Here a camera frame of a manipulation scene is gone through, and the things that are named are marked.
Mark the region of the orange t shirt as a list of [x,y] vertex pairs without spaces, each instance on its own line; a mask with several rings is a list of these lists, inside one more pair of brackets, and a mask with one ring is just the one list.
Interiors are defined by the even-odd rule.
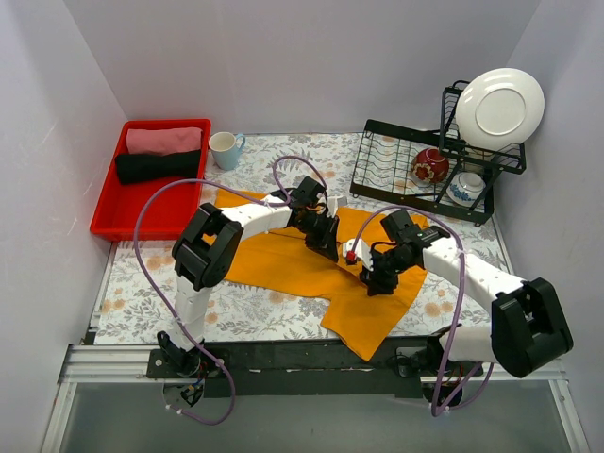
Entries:
[[240,243],[226,279],[292,296],[329,301],[321,326],[334,332],[363,361],[378,348],[424,285],[427,272],[413,267],[397,278],[392,295],[369,296],[359,265],[335,263],[304,244],[293,228],[262,232]]

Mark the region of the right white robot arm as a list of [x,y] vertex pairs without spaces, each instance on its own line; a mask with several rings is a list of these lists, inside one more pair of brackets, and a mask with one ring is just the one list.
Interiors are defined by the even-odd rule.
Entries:
[[486,327],[462,327],[431,335],[428,367],[448,375],[462,361],[501,365],[524,378],[570,352],[574,340],[553,285],[542,277],[528,281],[506,273],[464,249],[459,235],[440,220],[414,223],[408,210],[387,209],[381,225],[390,249],[379,252],[360,237],[344,244],[348,263],[360,261],[361,281],[370,295],[392,294],[400,274],[418,267],[455,285],[458,297],[471,297],[487,312]]

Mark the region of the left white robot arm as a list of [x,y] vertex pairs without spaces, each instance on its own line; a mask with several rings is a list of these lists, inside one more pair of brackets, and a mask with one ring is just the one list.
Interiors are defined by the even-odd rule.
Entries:
[[227,276],[241,242],[271,230],[294,227],[305,246],[338,260],[337,211],[344,196],[328,196],[317,181],[305,177],[298,187],[274,191],[248,204],[219,209],[201,205],[176,241],[175,321],[158,334],[164,363],[183,378],[207,366],[197,348],[204,342],[205,316],[212,288]]

